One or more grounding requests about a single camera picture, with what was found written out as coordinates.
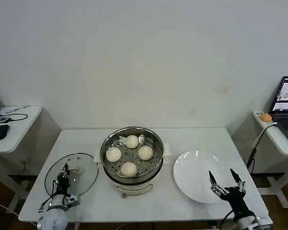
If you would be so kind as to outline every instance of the white table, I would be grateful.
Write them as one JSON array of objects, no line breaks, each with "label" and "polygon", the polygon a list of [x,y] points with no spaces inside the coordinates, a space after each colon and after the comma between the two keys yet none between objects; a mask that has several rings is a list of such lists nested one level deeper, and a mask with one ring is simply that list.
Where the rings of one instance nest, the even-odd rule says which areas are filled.
[{"label": "white table", "polygon": [[[263,111],[255,111],[253,112],[253,116],[256,121],[260,124],[262,128],[267,127],[271,122],[264,122],[260,119],[260,114]],[[282,133],[282,131],[276,127],[270,127],[266,131],[266,134],[271,139],[271,141],[275,144],[276,148],[279,152],[288,157],[288,139]],[[271,184],[268,188],[258,188],[261,195],[276,195],[279,202],[281,203],[283,208],[288,208],[288,201],[282,192],[282,187],[288,184],[288,172],[286,172],[279,180],[275,181],[274,177],[267,177],[269,183]]]},{"label": "white table", "polygon": [[[0,108],[0,114],[4,114],[7,111],[12,109],[19,108],[18,107],[3,107]],[[28,118],[20,121],[12,121],[9,122],[8,125],[10,126],[9,131],[6,137],[0,140],[0,154],[6,154],[13,152],[17,146],[19,145],[20,141],[23,139],[31,125],[34,123],[38,115],[40,114],[42,108],[39,106],[30,106],[27,108],[19,109],[15,111],[15,113],[24,113],[28,115]],[[19,119],[23,117],[23,115],[13,115],[12,119]],[[4,170],[0,168],[0,182],[6,185],[9,189],[11,189],[16,196],[13,200],[18,201],[18,197],[21,199],[26,198],[28,196],[28,191],[26,191],[22,186],[17,184],[12,178],[10,178]],[[15,202],[11,203],[10,208],[14,206]]]},{"label": "white table", "polygon": [[[246,181],[245,202],[256,215],[271,222],[268,210],[225,128],[153,129],[170,145],[173,161],[188,150],[214,153]],[[84,152],[94,156],[103,140],[114,130],[64,130],[60,133],[21,212],[20,221],[37,221],[37,209],[48,198],[44,179],[49,168],[62,157]],[[122,198],[103,170],[81,204],[66,212],[69,222],[144,222],[220,220],[231,210],[229,204],[201,204],[189,199],[172,178],[172,164],[164,164],[154,188],[144,195]]]}]

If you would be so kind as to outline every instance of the monitor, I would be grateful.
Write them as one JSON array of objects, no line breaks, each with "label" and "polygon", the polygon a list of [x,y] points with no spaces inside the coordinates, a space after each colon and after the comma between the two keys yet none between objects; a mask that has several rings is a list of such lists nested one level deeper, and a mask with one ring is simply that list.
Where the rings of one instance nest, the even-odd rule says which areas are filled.
[{"label": "monitor", "polygon": [[283,77],[281,85],[277,91],[276,98],[271,106],[270,113],[288,113],[288,77]]}]

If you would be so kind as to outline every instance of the steamed bun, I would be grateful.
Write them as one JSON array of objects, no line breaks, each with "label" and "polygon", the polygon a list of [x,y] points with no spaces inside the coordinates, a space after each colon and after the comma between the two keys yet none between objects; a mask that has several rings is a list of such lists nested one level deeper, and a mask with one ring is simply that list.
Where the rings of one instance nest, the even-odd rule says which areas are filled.
[{"label": "steamed bun", "polygon": [[153,157],[153,150],[149,146],[142,146],[138,150],[139,158],[143,161],[147,161]]},{"label": "steamed bun", "polygon": [[133,177],[137,174],[136,165],[131,162],[126,162],[121,166],[120,173],[125,177]]},{"label": "steamed bun", "polygon": [[128,148],[134,149],[139,145],[139,138],[135,135],[127,136],[125,144]]},{"label": "steamed bun", "polygon": [[117,162],[121,157],[121,151],[119,148],[111,147],[106,152],[106,158],[109,162]]}]

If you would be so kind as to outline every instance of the glass lid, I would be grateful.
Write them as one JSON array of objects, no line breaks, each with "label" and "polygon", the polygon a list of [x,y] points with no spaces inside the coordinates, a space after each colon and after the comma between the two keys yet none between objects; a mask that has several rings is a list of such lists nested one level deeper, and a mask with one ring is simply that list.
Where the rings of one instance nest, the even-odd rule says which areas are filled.
[{"label": "glass lid", "polygon": [[67,155],[58,160],[48,171],[45,177],[45,189],[49,195],[52,191],[52,181],[56,179],[67,163],[69,170],[70,187],[68,193],[81,196],[88,191],[95,183],[98,176],[97,163],[93,162],[93,157],[86,153],[75,153]]}]

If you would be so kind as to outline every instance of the table leg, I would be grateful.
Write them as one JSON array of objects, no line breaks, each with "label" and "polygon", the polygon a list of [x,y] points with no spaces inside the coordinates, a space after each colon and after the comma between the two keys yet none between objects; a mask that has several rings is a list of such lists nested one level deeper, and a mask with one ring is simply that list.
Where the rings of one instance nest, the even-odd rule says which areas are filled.
[{"label": "table leg", "polygon": [[260,195],[276,195],[283,208],[288,208],[288,201],[282,192],[282,187],[288,184],[288,172],[277,181],[274,177],[267,177],[270,187],[258,188]]},{"label": "table leg", "polygon": [[0,182],[11,189],[21,199],[26,199],[29,192],[17,184],[12,178],[10,178],[6,172],[0,168]]}]

